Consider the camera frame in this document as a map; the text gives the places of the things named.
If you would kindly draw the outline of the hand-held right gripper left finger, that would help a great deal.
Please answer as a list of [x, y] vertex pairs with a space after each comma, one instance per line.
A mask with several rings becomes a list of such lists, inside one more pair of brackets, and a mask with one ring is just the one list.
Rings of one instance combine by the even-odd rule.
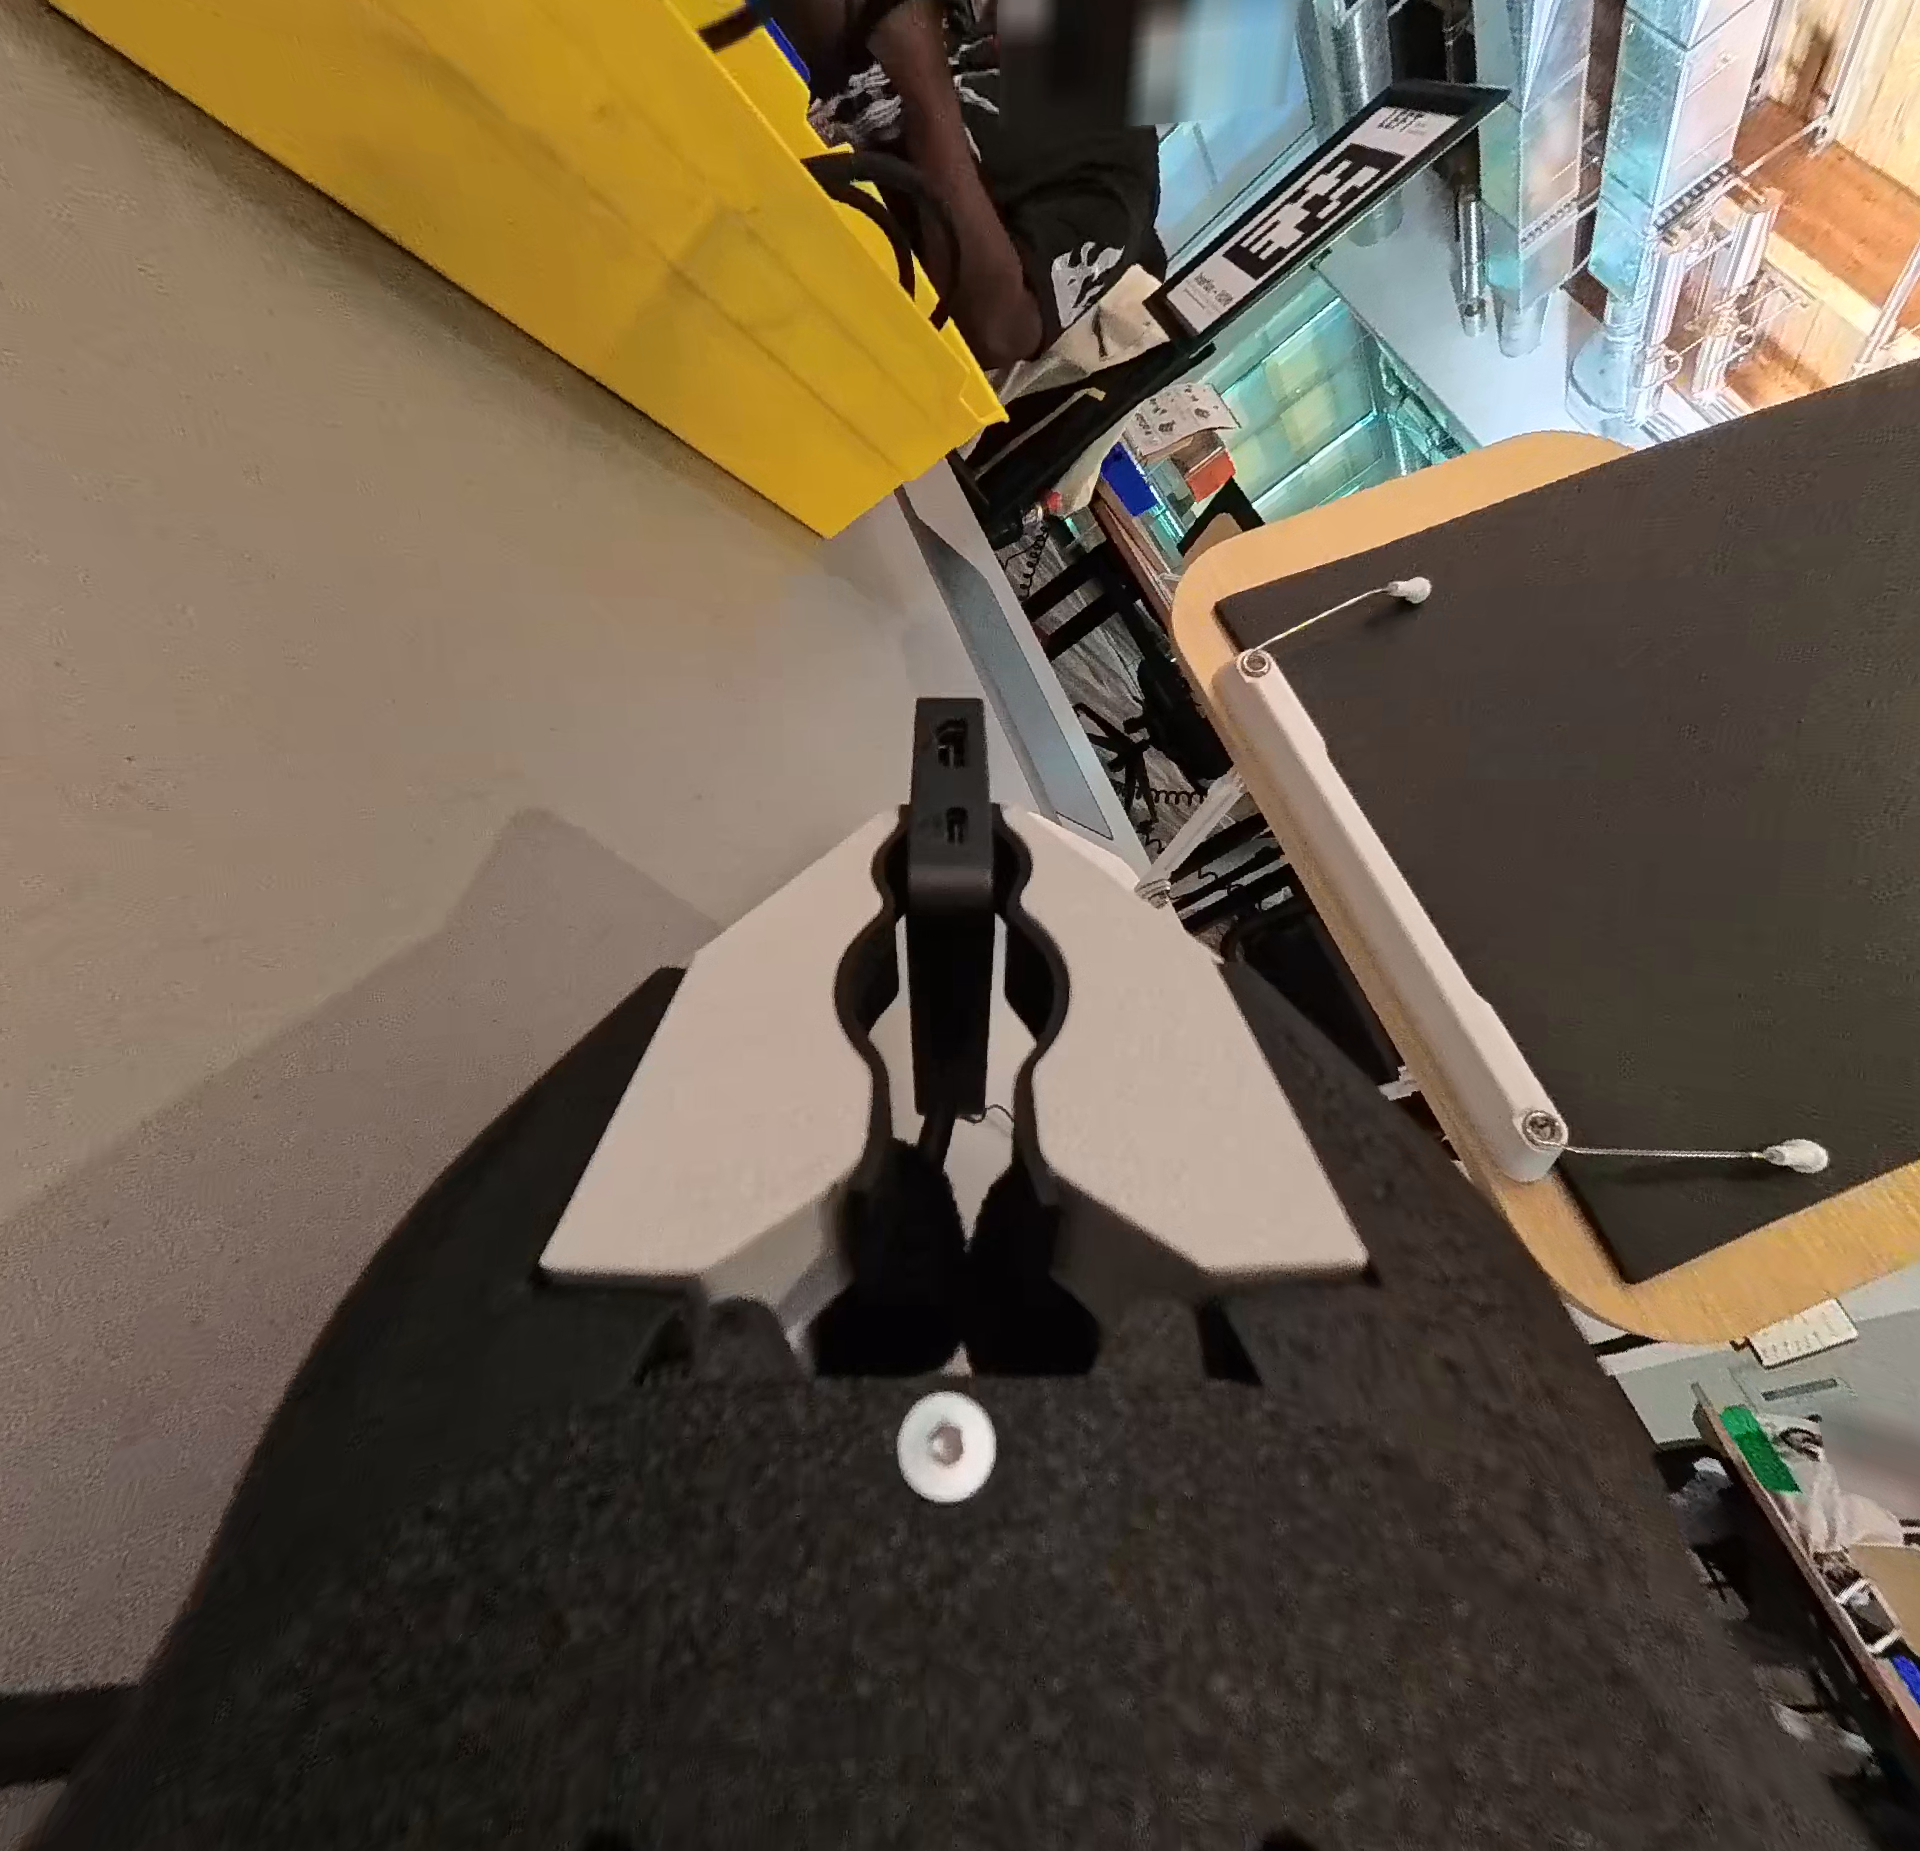
[[696, 953], [540, 1254], [567, 1289], [756, 1304], [827, 1376], [928, 1376], [962, 1332], [954, 1130], [920, 1145], [906, 813]]

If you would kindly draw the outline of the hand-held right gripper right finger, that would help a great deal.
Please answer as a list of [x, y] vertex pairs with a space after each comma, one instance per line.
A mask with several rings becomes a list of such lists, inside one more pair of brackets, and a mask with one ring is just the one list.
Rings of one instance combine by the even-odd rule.
[[996, 1006], [1028, 1048], [972, 1230], [972, 1368], [1080, 1376], [1144, 1307], [1365, 1283], [1369, 1254], [1226, 968], [1106, 853], [996, 831]]

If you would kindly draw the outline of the black hdmi switch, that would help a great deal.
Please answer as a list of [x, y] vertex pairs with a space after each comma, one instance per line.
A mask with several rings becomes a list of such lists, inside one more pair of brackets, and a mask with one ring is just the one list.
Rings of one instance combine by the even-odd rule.
[[980, 702], [919, 698], [903, 845], [915, 1094], [931, 1145], [987, 1106], [996, 805]]

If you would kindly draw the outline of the yellow plastic bin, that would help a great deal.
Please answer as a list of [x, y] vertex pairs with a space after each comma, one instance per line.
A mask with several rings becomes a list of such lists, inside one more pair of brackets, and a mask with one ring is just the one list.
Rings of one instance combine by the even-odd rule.
[[740, 0], [48, 0], [817, 536], [1003, 417]]

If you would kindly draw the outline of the wooden-framed black book stand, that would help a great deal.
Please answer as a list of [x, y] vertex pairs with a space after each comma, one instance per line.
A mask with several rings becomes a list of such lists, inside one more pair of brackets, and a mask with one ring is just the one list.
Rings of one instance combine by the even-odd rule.
[[[1916, 366], [1626, 449], [1526, 433], [1204, 550], [1173, 601], [1240, 781], [1473, 1183], [1556, 1291], [1670, 1345], [1916, 1262]], [[1499, 1165], [1230, 718], [1268, 642], [1572, 1145], [1651, 1161], [1634, 1258], [1588, 1159]]]

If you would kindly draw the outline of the wooden storage shelf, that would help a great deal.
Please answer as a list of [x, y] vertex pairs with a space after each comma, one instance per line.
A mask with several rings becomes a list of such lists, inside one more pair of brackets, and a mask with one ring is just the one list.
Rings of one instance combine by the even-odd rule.
[[1739, 1486], [1748, 1517], [1761, 1528], [1764, 1549], [1788, 1569], [1807, 1607], [1823, 1682], [1861, 1723], [1876, 1757], [1916, 1795], [1917, 1708], [1916, 1646], [1877, 1583], [1846, 1549], [1817, 1552], [1812, 1492], [1767, 1439], [1761, 1417], [1746, 1407], [1718, 1407], [1693, 1384], [1693, 1423]]

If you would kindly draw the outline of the beige hanging jacket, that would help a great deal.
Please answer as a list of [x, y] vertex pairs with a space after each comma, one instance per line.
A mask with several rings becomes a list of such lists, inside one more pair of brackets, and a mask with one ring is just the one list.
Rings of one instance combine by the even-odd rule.
[[1097, 439], [1159, 387], [1211, 356], [1211, 336], [1173, 336], [1151, 311], [1159, 280], [1128, 264], [1039, 356], [990, 372], [1003, 417], [980, 444]]

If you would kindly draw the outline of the black and white sign stand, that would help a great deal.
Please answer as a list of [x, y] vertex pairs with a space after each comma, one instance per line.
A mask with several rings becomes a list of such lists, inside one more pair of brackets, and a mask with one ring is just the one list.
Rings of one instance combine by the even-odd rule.
[[1171, 269], [1147, 297], [1147, 313], [1175, 341], [1211, 338], [1473, 138], [1506, 100], [1499, 86], [1391, 85], [1215, 231], [1202, 252]]

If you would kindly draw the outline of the silver ceiling duct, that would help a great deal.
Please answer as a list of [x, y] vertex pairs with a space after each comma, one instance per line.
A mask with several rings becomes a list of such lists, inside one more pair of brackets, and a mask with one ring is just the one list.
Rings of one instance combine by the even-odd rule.
[[1778, 0], [1469, 3], [1477, 75], [1506, 93], [1477, 130], [1500, 350], [1534, 350], [1546, 302], [1588, 275], [1602, 309], [1570, 399], [1623, 444], [1677, 368], [1666, 339], [1691, 218], [1733, 179]]

